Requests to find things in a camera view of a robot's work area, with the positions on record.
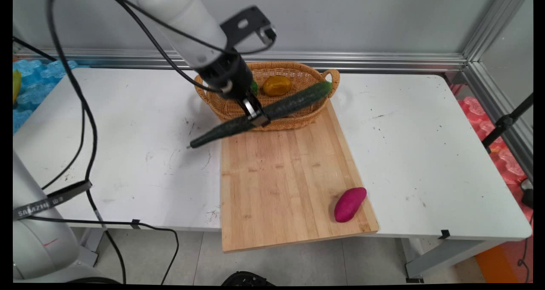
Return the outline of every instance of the wooden cutting board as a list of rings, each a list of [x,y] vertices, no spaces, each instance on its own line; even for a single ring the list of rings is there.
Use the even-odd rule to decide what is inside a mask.
[[[369,197],[352,220],[333,209],[363,187],[331,102],[307,127],[251,131],[222,140],[224,252],[370,234],[379,230]]]

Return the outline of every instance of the black tripod stand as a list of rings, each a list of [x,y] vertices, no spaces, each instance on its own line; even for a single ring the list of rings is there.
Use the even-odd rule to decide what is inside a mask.
[[[498,137],[500,137],[505,131],[510,129],[512,125],[518,120],[518,118],[526,112],[534,104],[534,93],[530,94],[520,105],[518,105],[515,110],[510,114],[506,114],[503,117],[500,117],[496,121],[496,128],[489,133],[482,141],[483,146],[486,148],[487,152],[490,154],[490,145]],[[530,208],[534,208],[534,190],[526,189],[524,190],[524,196],[522,198],[522,203]]]
[[[494,142],[498,137],[500,137],[505,131],[510,129],[512,125],[518,120],[518,118],[528,110],[532,105],[534,104],[534,93],[530,94],[520,105],[518,105],[517,108],[513,110],[510,114],[506,114],[503,117],[500,117],[496,121],[496,128],[491,131],[486,138],[482,141],[483,146],[486,148],[488,153],[490,154],[490,145],[492,142]]]

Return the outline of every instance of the wicker basket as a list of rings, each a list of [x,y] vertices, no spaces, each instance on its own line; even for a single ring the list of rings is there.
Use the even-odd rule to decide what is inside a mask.
[[[256,127],[254,130],[294,129],[310,124],[311,121],[319,115],[320,111],[324,109],[327,100],[329,100],[329,98],[335,94],[335,90],[337,90],[339,80],[341,78],[341,75],[336,69],[329,69],[320,74],[315,69],[312,69],[304,64],[287,61],[248,63],[248,67],[252,70],[253,79],[257,83],[257,86],[259,86],[257,99],[263,106],[267,106],[278,100],[286,98],[288,95],[295,94],[296,92],[306,89],[317,82],[325,81],[325,76],[327,75],[331,75],[331,80],[333,83],[331,92],[327,98],[324,98],[323,100],[320,100],[309,107],[303,108],[300,111],[292,113],[288,117],[271,121],[271,123],[265,127]],[[288,77],[292,82],[292,88],[287,94],[270,98],[263,92],[261,87],[269,76],[275,75]],[[199,75],[195,77],[195,81],[200,84],[203,83],[202,78]],[[206,102],[210,108],[212,108],[212,111],[214,111],[222,122],[244,115],[244,111],[242,111],[240,106],[233,100],[225,100],[216,93],[205,92],[197,87],[195,87],[195,90],[197,90],[197,94],[199,94],[202,100],[204,100],[204,102]]]

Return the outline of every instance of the basket handle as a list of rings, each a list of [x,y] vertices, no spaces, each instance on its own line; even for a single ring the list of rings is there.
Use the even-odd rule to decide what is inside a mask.
[[[197,75],[195,77],[195,81],[198,82],[199,84],[203,84],[203,80],[200,75]],[[204,100],[206,104],[210,105],[210,100],[208,100],[208,97],[206,96],[206,93],[204,92],[204,90],[199,88],[198,86],[194,86],[194,87],[195,87],[195,91],[197,91],[197,94],[199,94],[202,100]]]
[[[331,75],[331,92],[327,95],[328,98],[331,98],[333,94],[335,94],[335,91],[337,90],[337,87],[339,86],[339,82],[341,81],[341,74],[336,69],[328,69],[327,71],[323,72],[321,74],[324,78],[327,75]]]

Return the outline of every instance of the yellow potato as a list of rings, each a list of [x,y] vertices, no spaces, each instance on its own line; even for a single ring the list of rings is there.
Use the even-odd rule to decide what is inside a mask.
[[[263,91],[268,96],[280,96],[288,93],[292,82],[286,76],[271,76],[263,83]]]

